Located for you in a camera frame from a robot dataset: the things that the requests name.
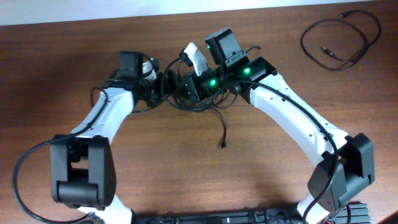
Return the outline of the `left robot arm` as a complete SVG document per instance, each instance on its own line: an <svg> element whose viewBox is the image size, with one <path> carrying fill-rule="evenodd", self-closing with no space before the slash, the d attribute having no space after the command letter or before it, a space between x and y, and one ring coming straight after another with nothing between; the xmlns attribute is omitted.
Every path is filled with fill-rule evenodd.
<svg viewBox="0 0 398 224"><path fill-rule="evenodd" d="M116 195L111 144L138 101L149 108L173 90L175 75L142 52L122 51L119 68L98 87L98 101L70 134L50 141L51 194L56 203L85 213L80 222L134 223L134 212Z"/></svg>

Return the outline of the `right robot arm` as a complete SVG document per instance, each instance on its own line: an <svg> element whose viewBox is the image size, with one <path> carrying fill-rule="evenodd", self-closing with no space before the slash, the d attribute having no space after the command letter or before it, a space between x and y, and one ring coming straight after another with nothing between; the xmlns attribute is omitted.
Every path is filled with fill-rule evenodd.
<svg viewBox="0 0 398 224"><path fill-rule="evenodd" d="M309 194L296 208L303 223L321 223L346 210L374 182L374 146L365 134L350 136L323 118L271 63L249 58L231 29L209 35L205 43L216 67L210 68L198 47L188 44L179 57L194 71L181 82L180 95L199 103L230 90L271 117L300 146L314 166Z"/></svg>

